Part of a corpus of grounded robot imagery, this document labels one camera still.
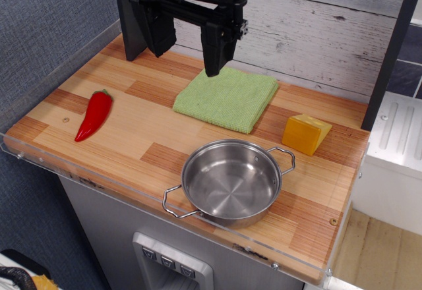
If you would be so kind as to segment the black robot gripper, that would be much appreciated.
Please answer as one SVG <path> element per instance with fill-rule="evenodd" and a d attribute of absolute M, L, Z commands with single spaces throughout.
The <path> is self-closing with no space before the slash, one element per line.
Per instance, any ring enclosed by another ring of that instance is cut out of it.
<path fill-rule="evenodd" d="M 149 50 L 162 56 L 176 42 L 174 18 L 201 26 L 205 72 L 217 76 L 247 33 L 247 0 L 129 0 Z"/>

